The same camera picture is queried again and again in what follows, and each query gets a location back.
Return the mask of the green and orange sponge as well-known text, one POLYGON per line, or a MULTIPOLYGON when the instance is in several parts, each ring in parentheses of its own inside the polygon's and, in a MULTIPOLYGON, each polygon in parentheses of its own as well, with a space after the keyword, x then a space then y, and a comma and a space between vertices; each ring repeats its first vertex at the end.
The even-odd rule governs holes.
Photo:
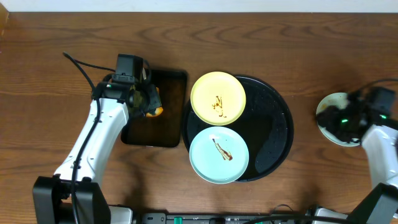
POLYGON ((147 107, 146 117, 156 117, 163 112, 163 107, 160 99, 160 91, 158 87, 154 88, 149 94, 149 105, 147 107))

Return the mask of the light blue plate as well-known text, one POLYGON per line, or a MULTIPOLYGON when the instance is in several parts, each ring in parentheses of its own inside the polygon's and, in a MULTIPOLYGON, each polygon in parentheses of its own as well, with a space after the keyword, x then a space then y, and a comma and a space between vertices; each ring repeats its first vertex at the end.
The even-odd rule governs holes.
POLYGON ((213 126, 200 131, 190 143, 189 159, 193 170, 213 184, 238 180, 249 164, 249 149, 232 129, 213 126))
MULTIPOLYGON (((332 94, 324 97, 324 99, 322 99, 321 102, 319 102, 315 114, 318 115, 319 113, 326 110, 326 108, 329 106, 336 106, 338 109, 345 109, 348 105, 348 100, 346 99, 347 95, 348 95, 347 93, 339 92, 339 93, 332 93, 332 94)), ((332 133, 328 132, 326 130, 326 128, 323 128, 320 125, 318 125, 318 128, 320 129, 320 131, 324 135, 324 137, 326 137, 328 140, 330 140, 331 142, 333 142, 339 146, 355 147, 355 146, 360 145, 359 142, 340 141, 338 138, 336 138, 334 135, 332 135, 332 133)))

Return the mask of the yellow plate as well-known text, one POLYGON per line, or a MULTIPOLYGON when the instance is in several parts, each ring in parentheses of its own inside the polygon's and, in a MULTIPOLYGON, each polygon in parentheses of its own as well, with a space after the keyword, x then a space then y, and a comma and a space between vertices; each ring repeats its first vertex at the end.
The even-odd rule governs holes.
POLYGON ((241 82, 226 72, 210 72, 193 85, 190 104, 205 123, 224 126, 236 121, 246 106, 246 92, 241 82))

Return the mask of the light blue plate front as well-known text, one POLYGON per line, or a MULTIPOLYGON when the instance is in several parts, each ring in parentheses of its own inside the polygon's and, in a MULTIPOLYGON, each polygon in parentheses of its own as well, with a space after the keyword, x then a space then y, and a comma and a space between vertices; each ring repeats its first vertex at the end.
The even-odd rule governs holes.
POLYGON ((232 129, 213 126, 200 131, 190 143, 189 159, 193 170, 213 184, 238 180, 249 164, 249 149, 232 129))

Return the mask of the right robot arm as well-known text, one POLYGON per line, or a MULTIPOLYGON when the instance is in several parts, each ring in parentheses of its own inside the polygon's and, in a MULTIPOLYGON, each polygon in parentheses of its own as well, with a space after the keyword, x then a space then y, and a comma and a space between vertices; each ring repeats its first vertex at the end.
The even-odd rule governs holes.
POLYGON ((361 97, 333 93, 319 103, 317 125, 340 146, 361 146, 367 156, 372 191, 342 220, 350 223, 389 223, 397 217, 397 121, 390 119, 394 92, 375 88, 361 97))

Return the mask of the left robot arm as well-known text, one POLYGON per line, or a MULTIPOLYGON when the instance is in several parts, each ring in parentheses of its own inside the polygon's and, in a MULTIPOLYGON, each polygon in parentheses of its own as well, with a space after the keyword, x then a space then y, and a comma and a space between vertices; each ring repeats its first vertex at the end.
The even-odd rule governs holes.
POLYGON ((119 68, 98 83, 86 123, 52 177, 38 177, 32 189, 38 223, 134 223, 134 212, 109 205, 101 183, 116 138, 136 117, 157 115, 159 91, 152 70, 140 78, 119 68))

